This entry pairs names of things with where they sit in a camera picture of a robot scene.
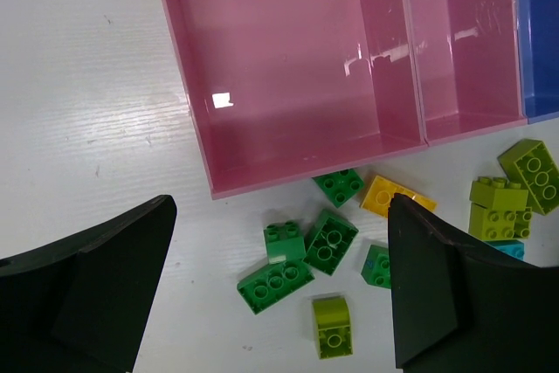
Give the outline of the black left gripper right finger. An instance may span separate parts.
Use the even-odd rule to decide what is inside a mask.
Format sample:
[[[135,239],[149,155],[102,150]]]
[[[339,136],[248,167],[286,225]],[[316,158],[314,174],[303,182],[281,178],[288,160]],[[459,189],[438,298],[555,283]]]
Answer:
[[[399,369],[558,370],[557,267],[513,258],[401,194],[388,242]]]

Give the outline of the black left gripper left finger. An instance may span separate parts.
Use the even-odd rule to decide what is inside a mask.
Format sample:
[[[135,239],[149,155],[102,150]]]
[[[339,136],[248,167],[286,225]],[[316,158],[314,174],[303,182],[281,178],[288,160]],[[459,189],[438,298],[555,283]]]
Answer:
[[[177,215],[160,195],[1,260],[3,372],[130,372]]]

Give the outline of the small cyan lego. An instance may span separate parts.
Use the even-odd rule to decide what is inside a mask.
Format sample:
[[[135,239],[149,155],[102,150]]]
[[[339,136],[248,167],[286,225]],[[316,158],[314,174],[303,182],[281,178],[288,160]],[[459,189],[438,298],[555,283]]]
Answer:
[[[515,259],[521,261],[524,260],[525,245],[520,240],[511,239],[511,240],[499,240],[499,241],[486,241],[486,244]]]

